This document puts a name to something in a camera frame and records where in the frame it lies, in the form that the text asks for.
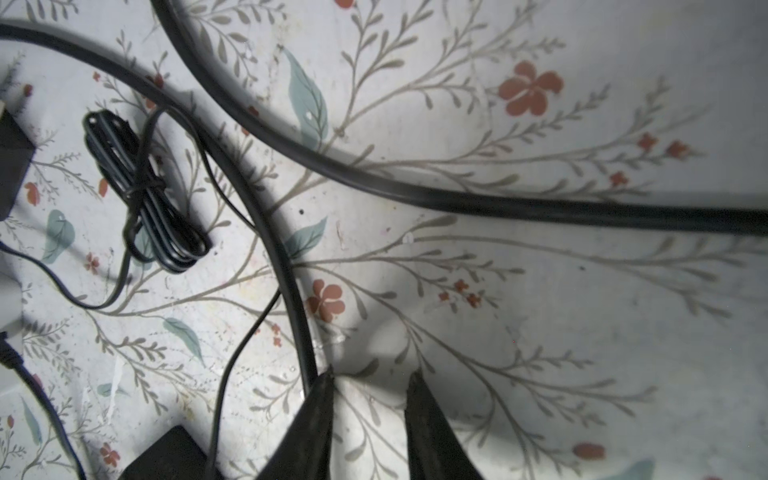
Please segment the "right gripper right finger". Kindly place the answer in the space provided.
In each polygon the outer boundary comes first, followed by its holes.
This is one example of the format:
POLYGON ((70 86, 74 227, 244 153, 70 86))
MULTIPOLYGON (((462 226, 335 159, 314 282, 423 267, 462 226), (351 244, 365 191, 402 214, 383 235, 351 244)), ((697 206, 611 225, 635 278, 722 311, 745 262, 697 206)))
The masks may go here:
POLYGON ((404 420, 410 478, 481 480, 421 371, 411 374, 406 397, 404 420))

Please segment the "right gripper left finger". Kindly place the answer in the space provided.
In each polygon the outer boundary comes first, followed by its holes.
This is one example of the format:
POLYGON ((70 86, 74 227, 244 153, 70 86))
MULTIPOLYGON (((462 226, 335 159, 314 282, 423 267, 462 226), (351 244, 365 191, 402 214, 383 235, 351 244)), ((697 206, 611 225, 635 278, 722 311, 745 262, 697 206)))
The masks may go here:
POLYGON ((334 372, 329 367, 313 383, 258 480, 329 478, 334 392, 334 372))

